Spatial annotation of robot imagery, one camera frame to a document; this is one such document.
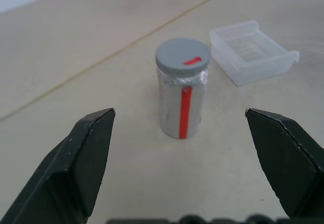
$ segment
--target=clear plastic box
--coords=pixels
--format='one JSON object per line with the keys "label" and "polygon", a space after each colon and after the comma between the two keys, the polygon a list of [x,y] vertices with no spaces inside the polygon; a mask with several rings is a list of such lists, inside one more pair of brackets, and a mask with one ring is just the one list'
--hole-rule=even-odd
{"label": "clear plastic box", "polygon": [[212,57],[236,85],[287,72],[299,61],[298,51],[287,51],[260,31],[257,21],[211,31]]}

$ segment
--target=gray cap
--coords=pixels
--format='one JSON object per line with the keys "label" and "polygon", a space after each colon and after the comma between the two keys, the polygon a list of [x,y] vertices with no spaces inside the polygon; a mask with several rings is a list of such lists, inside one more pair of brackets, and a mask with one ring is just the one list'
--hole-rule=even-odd
{"label": "gray cap", "polygon": [[207,68],[210,52],[202,42],[176,38],[164,42],[157,48],[155,59],[157,67],[165,74],[190,77]]}

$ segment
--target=red line on cap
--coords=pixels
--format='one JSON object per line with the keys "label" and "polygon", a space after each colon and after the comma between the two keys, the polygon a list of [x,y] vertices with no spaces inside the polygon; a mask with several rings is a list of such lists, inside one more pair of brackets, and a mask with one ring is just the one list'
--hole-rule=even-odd
{"label": "red line on cap", "polygon": [[198,57],[195,57],[194,59],[190,60],[190,61],[186,61],[184,62],[183,64],[186,65],[186,66],[189,66],[189,65],[193,65],[193,64],[196,64],[198,62],[201,61],[201,57],[198,56]]}
{"label": "red line on cap", "polygon": [[179,138],[180,139],[187,138],[191,94],[192,94],[192,87],[188,86],[188,87],[182,88],[180,127],[179,127]]}

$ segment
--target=small bottle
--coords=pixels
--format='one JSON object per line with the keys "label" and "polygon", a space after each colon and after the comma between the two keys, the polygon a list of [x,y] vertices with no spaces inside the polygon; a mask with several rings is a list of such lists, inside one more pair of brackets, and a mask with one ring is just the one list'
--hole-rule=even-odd
{"label": "small bottle", "polygon": [[155,59],[161,128],[173,138],[191,137],[201,122],[209,49],[197,40],[177,38],[164,42]]}

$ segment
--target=plastic lid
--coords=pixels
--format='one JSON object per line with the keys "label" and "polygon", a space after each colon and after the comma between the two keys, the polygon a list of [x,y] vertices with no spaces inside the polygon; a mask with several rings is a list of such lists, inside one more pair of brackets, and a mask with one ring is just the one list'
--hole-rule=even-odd
{"label": "plastic lid", "polygon": [[165,74],[190,77],[207,68],[210,52],[202,42],[176,38],[164,42],[157,48],[155,59],[157,67]]}

